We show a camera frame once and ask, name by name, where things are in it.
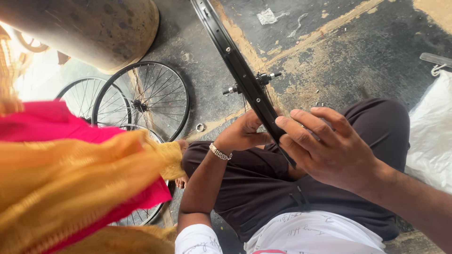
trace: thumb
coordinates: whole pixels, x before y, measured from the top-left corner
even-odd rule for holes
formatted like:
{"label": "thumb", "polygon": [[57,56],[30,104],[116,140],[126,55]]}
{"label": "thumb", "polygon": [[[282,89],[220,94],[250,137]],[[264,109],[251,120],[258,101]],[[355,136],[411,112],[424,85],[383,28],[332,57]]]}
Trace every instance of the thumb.
{"label": "thumb", "polygon": [[267,132],[252,133],[249,134],[249,138],[252,146],[266,145],[272,142],[272,138]]}

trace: hub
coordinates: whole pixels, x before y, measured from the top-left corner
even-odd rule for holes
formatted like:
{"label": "hub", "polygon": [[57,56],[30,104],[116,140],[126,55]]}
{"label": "hub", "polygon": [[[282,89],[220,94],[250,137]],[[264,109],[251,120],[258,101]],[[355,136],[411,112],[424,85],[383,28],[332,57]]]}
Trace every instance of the hub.
{"label": "hub", "polygon": [[148,106],[146,106],[146,104],[142,103],[139,100],[132,101],[132,107],[141,113],[147,111],[148,109]]}

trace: pink fabric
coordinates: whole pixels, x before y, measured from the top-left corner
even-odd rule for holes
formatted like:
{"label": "pink fabric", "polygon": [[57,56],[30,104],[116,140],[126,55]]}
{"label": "pink fabric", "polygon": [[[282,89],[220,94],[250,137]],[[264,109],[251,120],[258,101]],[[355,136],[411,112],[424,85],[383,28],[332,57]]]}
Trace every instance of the pink fabric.
{"label": "pink fabric", "polygon": [[[0,118],[0,141],[51,141],[71,138],[99,144],[125,131],[117,127],[91,127],[83,119],[72,115],[65,102],[29,102],[24,103],[24,108],[21,113]],[[171,200],[170,191],[165,181],[159,177],[141,193],[116,206],[106,216],[45,253],[52,253],[76,243],[106,225],[125,218],[136,209],[152,208],[168,200]]]}

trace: man's hand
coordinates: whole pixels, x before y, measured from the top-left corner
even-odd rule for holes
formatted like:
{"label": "man's hand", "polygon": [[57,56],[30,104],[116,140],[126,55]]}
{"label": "man's hand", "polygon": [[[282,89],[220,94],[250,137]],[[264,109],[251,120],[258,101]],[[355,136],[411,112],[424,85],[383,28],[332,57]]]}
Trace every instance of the man's hand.
{"label": "man's hand", "polygon": [[254,110],[249,110],[226,128],[214,141],[214,145],[219,151],[229,155],[234,150],[243,151],[268,144],[272,141],[268,133],[256,133],[261,125]]}
{"label": "man's hand", "polygon": [[[384,163],[373,155],[343,115],[330,108],[312,108],[311,114],[294,109],[290,115],[293,120],[276,119],[276,124],[287,132],[279,139],[280,146],[314,179],[356,192],[381,173]],[[330,122],[335,131],[319,118]]]}

